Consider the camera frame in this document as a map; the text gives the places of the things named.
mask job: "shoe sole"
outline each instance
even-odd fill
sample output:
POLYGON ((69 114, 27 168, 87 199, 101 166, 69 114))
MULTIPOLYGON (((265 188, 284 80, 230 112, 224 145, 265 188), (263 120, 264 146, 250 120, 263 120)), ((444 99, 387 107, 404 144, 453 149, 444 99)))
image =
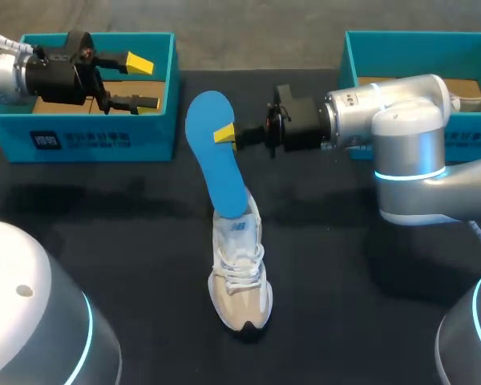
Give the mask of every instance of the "shoe sole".
MULTIPOLYGON (((221 315, 219 308, 216 304, 216 301, 214 300, 214 295, 213 295, 213 273, 208 276, 208 293, 210 294, 210 299, 212 299, 212 304, 214 305, 214 309, 216 309, 216 313, 219 316, 220 320, 232 331, 234 332, 241 332, 242 330, 236 330, 233 329, 223 318, 221 315)), ((267 282, 267 293, 269 295, 269 312, 267 319, 264 322, 264 325, 262 325, 261 328, 256 328, 250 321, 247 321, 246 323, 249 322, 251 324, 251 327, 254 328, 255 330, 262 330, 264 329, 265 325, 267 325, 268 320, 271 318, 271 312, 273 311, 273 287, 269 282, 267 282)))

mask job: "shoelace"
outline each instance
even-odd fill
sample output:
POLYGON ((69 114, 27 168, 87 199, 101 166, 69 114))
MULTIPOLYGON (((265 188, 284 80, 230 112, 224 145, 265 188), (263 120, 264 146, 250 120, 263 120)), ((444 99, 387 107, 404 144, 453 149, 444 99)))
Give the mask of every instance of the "shoelace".
POLYGON ((226 289, 247 289, 259 286, 261 284, 260 264, 264 258, 264 246, 257 244, 254 255, 245 255, 237 257, 245 258, 251 262, 250 265, 232 265, 224 259, 224 255, 219 249, 221 265, 214 270, 224 279, 226 279, 226 289))

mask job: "gray floor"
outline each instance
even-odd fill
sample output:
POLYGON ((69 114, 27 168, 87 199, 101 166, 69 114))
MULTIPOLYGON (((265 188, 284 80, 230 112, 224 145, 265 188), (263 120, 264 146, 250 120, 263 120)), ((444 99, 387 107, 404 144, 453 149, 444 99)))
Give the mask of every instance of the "gray floor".
POLYGON ((345 30, 480 30, 481 0, 0 0, 0 33, 174 31, 182 69, 337 67, 345 30))

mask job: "shoe tongue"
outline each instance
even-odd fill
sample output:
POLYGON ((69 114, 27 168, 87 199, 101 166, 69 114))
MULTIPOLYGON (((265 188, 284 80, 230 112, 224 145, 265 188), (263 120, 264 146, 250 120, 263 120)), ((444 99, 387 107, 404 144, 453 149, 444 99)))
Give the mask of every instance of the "shoe tongue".
POLYGON ((257 247, 257 222, 250 213, 236 219, 219 218, 216 228, 219 232, 219 246, 223 249, 224 258, 237 261, 242 265, 246 254, 253 255, 257 247))

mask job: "blue light ring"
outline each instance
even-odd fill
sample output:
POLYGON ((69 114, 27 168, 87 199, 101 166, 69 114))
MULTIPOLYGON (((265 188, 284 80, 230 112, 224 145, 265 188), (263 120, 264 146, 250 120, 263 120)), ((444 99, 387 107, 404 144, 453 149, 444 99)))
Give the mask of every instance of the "blue light ring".
POLYGON ((481 325, 479 324, 477 302, 478 302, 478 292, 479 292, 480 286, 481 286, 481 279, 479 280, 478 284, 475 286, 474 296, 472 297, 472 316, 474 317, 475 331, 478 334, 479 341, 481 341, 481 325))
POLYGON ((77 362, 77 366, 73 370, 73 373, 71 373, 70 377, 67 379, 67 381, 64 383, 64 385, 71 385, 77 375, 79 375, 80 371, 82 370, 83 364, 86 362, 87 355, 89 354, 89 349, 91 348, 91 340, 93 339, 93 314, 91 312, 91 305, 89 304, 89 301, 87 300, 86 295, 83 293, 83 298, 86 300, 86 305, 87 305, 87 313, 89 314, 89 330, 87 331, 87 340, 86 340, 86 345, 83 348, 83 353, 82 356, 80 357, 80 360, 77 362))
POLYGON ((409 176, 391 176, 391 175, 383 175, 380 174, 377 171, 374 171, 374 175, 380 179, 385 179, 385 180, 422 180, 422 179, 428 179, 432 178, 434 176, 438 176, 446 171, 445 166, 439 169, 438 171, 435 172, 429 172, 427 174, 421 174, 421 175, 409 175, 409 176))

